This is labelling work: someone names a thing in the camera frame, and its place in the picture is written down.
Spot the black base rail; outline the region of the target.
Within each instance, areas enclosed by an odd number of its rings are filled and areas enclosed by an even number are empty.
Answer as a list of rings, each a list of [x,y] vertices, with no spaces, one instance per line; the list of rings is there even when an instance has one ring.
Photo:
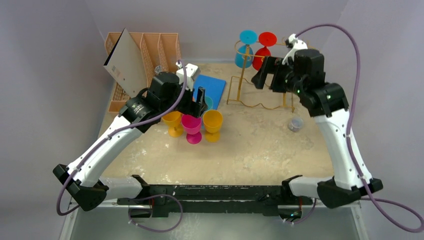
[[[298,211],[310,206],[309,197],[290,195],[282,185],[171,185],[151,184],[136,198],[120,198],[118,205],[152,205],[153,217],[170,213],[287,215],[283,206]]]

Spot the blue notebook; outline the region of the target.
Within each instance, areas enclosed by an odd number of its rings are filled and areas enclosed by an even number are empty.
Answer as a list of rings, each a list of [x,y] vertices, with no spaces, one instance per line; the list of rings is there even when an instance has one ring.
[[[194,93],[193,97],[196,100],[197,91],[199,87],[205,89],[205,96],[209,97],[213,101],[212,109],[217,110],[220,104],[222,95],[224,93],[224,89],[226,87],[227,82],[223,79],[214,78],[206,75],[199,75],[197,79],[194,81]]]

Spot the magenta wine glass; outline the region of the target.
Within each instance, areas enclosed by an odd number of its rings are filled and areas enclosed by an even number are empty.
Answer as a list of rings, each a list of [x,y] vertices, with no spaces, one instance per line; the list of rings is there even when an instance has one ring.
[[[188,114],[183,114],[181,118],[181,125],[186,132],[186,140],[189,144],[196,145],[201,142],[202,134],[200,129],[202,120],[200,117],[193,117]]]

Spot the yellow front wine glass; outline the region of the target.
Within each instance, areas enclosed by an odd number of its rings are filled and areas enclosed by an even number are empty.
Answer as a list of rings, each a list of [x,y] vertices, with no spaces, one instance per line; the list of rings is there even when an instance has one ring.
[[[164,115],[161,120],[168,126],[168,134],[171,137],[178,138],[183,134],[182,114],[179,111],[172,111]]]

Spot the light blue wine glass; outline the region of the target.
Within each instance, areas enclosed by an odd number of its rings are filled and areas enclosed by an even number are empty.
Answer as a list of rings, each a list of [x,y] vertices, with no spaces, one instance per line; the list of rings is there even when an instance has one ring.
[[[206,110],[202,113],[201,118],[203,118],[203,115],[207,112],[213,109],[213,100],[209,96],[204,97],[204,101],[206,104]]]
[[[238,48],[234,63],[239,68],[249,68],[253,62],[253,50],[251,45],[256,43],[258,35],[253,30],[244,30],[239,34],[239,41],[242,45]]]

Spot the grey board in organizer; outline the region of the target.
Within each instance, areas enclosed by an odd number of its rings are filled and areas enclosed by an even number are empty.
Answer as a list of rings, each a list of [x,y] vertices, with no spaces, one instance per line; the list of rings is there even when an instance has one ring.
[[[131,98],[148,85],[141,50],[126,28],[111,45],[103,67]]]

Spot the red wine glass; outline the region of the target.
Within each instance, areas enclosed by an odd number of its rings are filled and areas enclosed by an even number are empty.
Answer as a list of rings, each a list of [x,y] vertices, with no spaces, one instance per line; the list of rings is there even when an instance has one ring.
[[[257,71],[260,70],[264,57],[271,55],[271,51],[268,47],[272,47],[277,43],[277,36],[269,31],[262,32],[258,37],[258,41],[262,45],[262,48],[256,51],[252,61],[252,67]]]

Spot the light blue front wine glass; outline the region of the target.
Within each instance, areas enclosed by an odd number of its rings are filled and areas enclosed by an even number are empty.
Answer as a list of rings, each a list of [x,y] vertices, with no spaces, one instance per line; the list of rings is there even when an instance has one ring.
[[[209,96],[204,97],[204,101],[206,104],[206,110],[202,113],[201,118],[203,118],[203,115],[207,112],[213,109],[213,100]]]

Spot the small jar in organizer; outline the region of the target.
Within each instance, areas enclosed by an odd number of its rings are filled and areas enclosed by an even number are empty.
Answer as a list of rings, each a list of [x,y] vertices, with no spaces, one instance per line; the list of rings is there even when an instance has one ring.
[[[157,65],[154,68],[154,72],[155,72],[156,75],[160,74],[162,71],[163,71],[163,69],[162,69],[162,66],[161,65]]]

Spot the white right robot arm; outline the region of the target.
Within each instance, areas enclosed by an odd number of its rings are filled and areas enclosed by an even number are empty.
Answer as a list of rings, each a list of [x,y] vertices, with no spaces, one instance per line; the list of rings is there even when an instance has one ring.
[[[282,182],[280,196],[288,204],[300,197],[319,199],[330,209],[338,208],[383,189],[365,166],[349,125],[349,103],[343,88],[325,80],[325,58],[316,49],[297,50],[284,62],[280,57],[266,56],[258,73],[252,78],[262,89],[272,75],[270,89],[299,97],[318,126],[333,167],[334,175],[313,178],[296,175]]]

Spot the yellow wine glass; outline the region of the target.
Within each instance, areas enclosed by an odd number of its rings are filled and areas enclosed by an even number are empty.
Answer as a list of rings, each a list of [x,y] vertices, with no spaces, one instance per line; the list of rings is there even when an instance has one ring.
[[[223,125],[223,115],[214,109],[206,111],[202,116],[205,129],[205,139],[210,143],[216,143],[221,138],[221,127]]]
[[[168,126],[168,134],[171,137],[178,138],[183,134],[182,114],[179,111],[172,111],[164,115],[161,120]]]

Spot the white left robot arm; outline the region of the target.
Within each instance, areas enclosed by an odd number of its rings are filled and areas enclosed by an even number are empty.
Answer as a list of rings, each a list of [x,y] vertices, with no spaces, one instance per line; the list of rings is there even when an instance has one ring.
[[[102,174],[130,143],[166,114],[177,111],[198,118],[206,111],[206,89],[192,90],[187,81],[184,77],[180,82],[171,72],[154,76],[150,86],[124,104],[108,129],[86,152],[70,164],[58,164],[53,169],[62,183],[59,194],[67,191],[86,212],[109,199],[127,198],[138,205],[146,203],[149,191],[140,176],[107,179]]]

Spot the pink plastic file organizer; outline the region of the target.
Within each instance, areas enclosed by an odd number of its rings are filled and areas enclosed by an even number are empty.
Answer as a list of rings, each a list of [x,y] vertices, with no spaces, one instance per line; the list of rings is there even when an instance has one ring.
[[[112,44],[118,39],[120,32],[109,32],[104,42],[108,54]],[[163,72],[175,73],[178,69],[177,60],[182,58],[178,33],[145,33],[130,32],[131,37],[141,50],[146,77],[151,81],[155,75],[154,68],[158,65]],[[130,97],[115,81],[113,92],[109,101],[108,112],[117,114]]]

